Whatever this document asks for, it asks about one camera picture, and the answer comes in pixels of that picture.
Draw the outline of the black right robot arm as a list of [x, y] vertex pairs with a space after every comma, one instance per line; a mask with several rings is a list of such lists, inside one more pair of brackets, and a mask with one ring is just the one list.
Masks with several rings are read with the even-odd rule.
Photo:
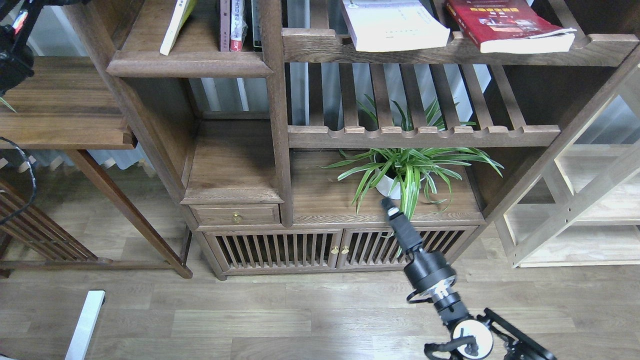
[[555, 360], [551, 351], [493, 310], [486, 308], [483, 315], [471, 316], [459, 294], [452, 289], [457, 273], [443, 254], [422, 247], [419, 233], [390, 198], [384, 197], [381, 206], [409, 260], [403, 271], [414, 290], [407, 296], [407, 302], [432, 303], [450, 333], [449, 342], [425, 344], [423, 353], [428, 359], [437, 360], [435, 353], [449, 353], [451, 360], [485, 359], [493, 350], [493, 335], [497, 335], [504, 342], [505, 360]]

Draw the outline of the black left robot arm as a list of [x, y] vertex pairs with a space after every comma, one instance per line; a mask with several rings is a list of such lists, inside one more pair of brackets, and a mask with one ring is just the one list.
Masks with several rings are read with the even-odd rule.
[[[6, 17], [10, 11], [18, 5], [20, 0], [2, 0], [1, 1], [1, 19]], [[68, 6], [76, 3], [87, 4], [90, 0], [24, 0], [19, 9], [18, 16], [13, 23], [2, 25], [0, 34], [0, 93], [1, 101], [10, 110], [15, 111], [3, 96], [14, 87], [18, 86], [26, 78], [34, 75], [34, 53], [28, 47], [27, 41], [34, 29], [38, 16], [45, 6]], [[22, 205], [18, 210], [14, 210], [1, 220], [1, 225], [7, 221], [22, 214], [27, 210], [37, 196], [37, 183], [32, 165], [28, 161], [28, 157], [18, 144], [5, 138], [0, 137], [3, 142], [9, 143], [16, 148], [23, 161], [27, 162], [32, 182], [32, 191], [28, 202]]]

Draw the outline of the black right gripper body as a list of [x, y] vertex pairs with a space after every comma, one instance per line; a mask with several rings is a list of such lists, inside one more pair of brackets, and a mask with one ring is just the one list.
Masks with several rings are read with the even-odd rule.
[[457, 274], [440, 251], [425, 251], [423, 240], [406, 216], [392, 216], [391, 227], [409, 263], [403, 271], [414, 288], [407, 296], [425, 296], [425, 301], [443, 301], [453, 293]]

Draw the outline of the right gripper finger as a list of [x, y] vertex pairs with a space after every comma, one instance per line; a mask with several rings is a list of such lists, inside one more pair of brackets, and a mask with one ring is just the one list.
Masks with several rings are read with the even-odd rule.
[[384, 197], [381, 199], [381, 207], [388, 222], [391, 222], [393, 221], [393, 219], [396, 219], [399, 216], [403, 215], [400, 208], [395, 204], [394, 200], [389, 197]]

